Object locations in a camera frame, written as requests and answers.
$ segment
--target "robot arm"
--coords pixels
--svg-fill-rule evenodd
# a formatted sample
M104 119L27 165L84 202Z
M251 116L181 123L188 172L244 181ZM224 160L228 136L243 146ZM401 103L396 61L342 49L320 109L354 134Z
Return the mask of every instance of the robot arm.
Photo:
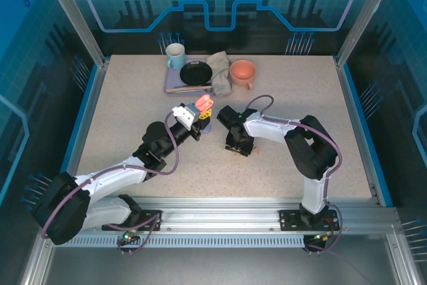
M296 167L304 176L304 196L300 204L301 219L308 226L318 222L327 210L324 201L326 173L335 164L337 153L320 136L293 123L310 126L330 138L319 121L313 116L301 120L265 117L255 109L238 113L230 106L225 106L219 112L218 120L229 130L226 149L243 156L251 154L255 137L288 145Z
M200 139L200 131L210 123L210 117L200 116L208 112L212 104L209 96L205 95L194 104L181 104L173 108L177 123L169 130L177 146L190 136L196 141ZM143 143L131 157L114 166L75 177L65 172L52 179L31 213L41 227L44 227L59 203L82 186L65 202L47 228L47 235L54 244L69 241L82 229L104 224L130 227L141 222L139 212L129 197L103 198L121 188L153 178L166 166L163 159L174 151L174 147L165 124L161 121L151 123L142 140Z

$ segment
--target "table surface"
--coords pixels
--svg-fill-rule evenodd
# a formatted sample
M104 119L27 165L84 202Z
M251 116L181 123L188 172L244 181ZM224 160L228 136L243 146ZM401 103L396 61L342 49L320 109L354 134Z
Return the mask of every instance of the table surface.
M230 105L243 111L248 101L268 93L275 98L266 115L302 119L317 117L343 154L343 164L330 180L329 196L370 198L368 181L331 56L229 56L248 59L257 67L254 89L233 87L227 97L213 97L212 131L199 142L188 138L179 147L179 166L170 176L156 176L116 194L165 197L302 197L303 179L287 146L257 138L258 155L234 156L224 149L227 130L216 119ZM166 56L113 55L81 157L78 174L112 166L129 157L153 121L195 97L174 97L163 91ZM268 103L253 104L259 110ZM175 161L166 158L169 170Z

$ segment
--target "dish towel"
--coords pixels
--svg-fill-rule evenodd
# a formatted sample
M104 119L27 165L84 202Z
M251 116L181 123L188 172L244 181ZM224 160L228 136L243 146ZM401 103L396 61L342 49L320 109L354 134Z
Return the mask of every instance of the dish towel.
M230 62L225 51L214 53L206 58L206 63L212 68L212 87L216 96L225 96L232 93L232 86L228 80Z

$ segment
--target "orange mug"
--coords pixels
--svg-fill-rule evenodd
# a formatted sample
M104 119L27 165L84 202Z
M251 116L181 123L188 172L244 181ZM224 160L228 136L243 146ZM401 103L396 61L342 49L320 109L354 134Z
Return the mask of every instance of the orange mug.
M230 75L234 84L246 87L249 90L254 88L252 81L255 78L256 67L248 60L237 60L230 66Z

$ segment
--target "orange object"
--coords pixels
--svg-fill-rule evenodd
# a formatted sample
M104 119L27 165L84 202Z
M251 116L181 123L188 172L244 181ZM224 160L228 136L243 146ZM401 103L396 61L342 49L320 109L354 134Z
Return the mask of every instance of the orange object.
M203 113L203 112L207 111L208 109L211 109L214 102L210 98L211 97L208 94L206 94L206 95L201 96L199 98L199 100L197 100L194 103L194 105L197 107L197 109L200 111L200 113Z
M230 66L230 75L234 84L246 87L249 90L254 88L252 81L256 75L256 67L248 60L237 60Z

